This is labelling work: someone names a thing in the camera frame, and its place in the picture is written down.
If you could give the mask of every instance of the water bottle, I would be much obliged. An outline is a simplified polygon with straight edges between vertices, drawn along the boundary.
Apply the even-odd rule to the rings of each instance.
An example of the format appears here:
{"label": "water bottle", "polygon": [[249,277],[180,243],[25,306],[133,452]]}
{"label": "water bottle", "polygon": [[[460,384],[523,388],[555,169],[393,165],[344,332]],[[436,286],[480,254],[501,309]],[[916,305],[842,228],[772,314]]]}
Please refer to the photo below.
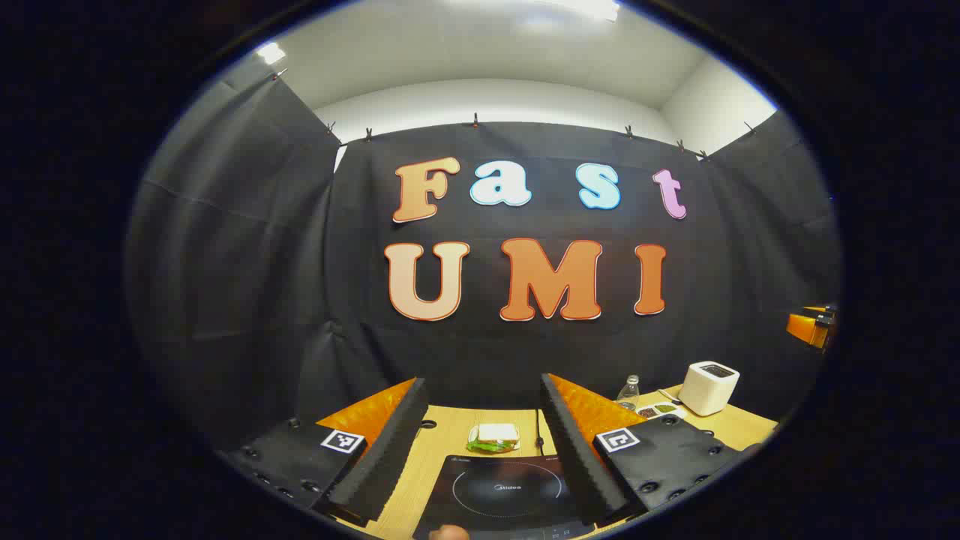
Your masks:
{"label": "water bottle", "polygon": [[630,375],[627,378],[627,383],[620,389],[620,393],[616,395],[614,401],[623,408],[636,410],[637,398],[640,395],[640,389],[636,386],[638,382],[640,382],[640,377]]}

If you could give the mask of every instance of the black fabric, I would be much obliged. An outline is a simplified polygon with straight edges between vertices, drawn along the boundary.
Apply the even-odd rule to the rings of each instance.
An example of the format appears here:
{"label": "black fabric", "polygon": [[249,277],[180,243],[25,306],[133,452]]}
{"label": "black fabric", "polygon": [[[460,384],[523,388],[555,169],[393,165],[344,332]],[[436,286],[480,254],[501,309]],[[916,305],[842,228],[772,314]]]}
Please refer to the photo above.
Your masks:
{"label": "black fabric", "polygon": [[[819,358],[784,331],[786,315],[834,297],[839,276],[831,269],[839,267],[839,254],[835,244],[818,243],[831,218],[820,180],[810,174],[812,158],[782,126],[757,131],[761,148],[737,141],[706,162],[648,139],[533,123],[449,125],[351,143],[332,189],[324,279],[331,315],[343,328],[335,350],[352,398],[419,376],[437,405],[527,408],[536,406],[543,372],[613,397],[629,373],[640,374],[641,391],[653,391],[681,382],[690,363],[711,359],[744,374],[735,405],[779,417],[811,382]],[[393,223],[395,170],[449,156],[461,171],[448,175],[443,199],[431,199],[437,214]],[[525,168],[529,203],[480,206],[470,199],[473,170],[491,160]],[[587,209],[580,202],[574,172],[584,162],[617,172],[618,207]],[[683,220],[667,214],[652,181],[662,169],[682,185]],[[572,240],[603,245],[599,319],[546,320],[539,313],[530,322],[500,319],[510,276],[500,244],[520,236],[537,239],[555,266]],[[395,242],[423,246],[417,291],[432,299],[440,264],[431,250],[441,241],[470,245],[461,304],[441,321],[408,319],[391,306],[383,249]],[[666,249],[666,309],[638,317],[634,248],[644,243]]]}
{"label": "black fabric", "polygon": [[201,94],[146,171],[127,239],[144,356],[221,449],[302,412],[304,366],[333,379],[304,360],[329,340],[320,246],[339,140],[271,74],[244,61]]}

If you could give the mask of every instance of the black cooktop surface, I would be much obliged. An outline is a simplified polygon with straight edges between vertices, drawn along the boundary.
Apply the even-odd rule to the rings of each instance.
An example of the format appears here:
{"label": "black cooktop surface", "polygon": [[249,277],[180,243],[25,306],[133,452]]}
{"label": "black cooktop surface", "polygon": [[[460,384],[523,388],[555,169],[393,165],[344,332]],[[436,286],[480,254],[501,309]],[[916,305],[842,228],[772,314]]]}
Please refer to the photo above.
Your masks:
{"label": "black cooktop surface", "polygon": [[555,455],[448,455],[414,538],[444,524],[465,528],[470,540],[563,540],[593,530],[577,518]]}

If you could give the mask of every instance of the power cord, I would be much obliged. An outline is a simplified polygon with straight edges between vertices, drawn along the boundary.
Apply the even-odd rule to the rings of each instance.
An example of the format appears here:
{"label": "power cord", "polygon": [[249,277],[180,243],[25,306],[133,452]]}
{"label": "power cord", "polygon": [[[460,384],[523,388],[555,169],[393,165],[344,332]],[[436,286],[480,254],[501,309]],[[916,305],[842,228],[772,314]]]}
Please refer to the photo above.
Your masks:
{"label": "power cord", "polygon": [[543,455],[543,437],[540,436],[540,410],[538,408],[534,409],[536,423],[537,423],[537,448],[540,449],[540,455]]}

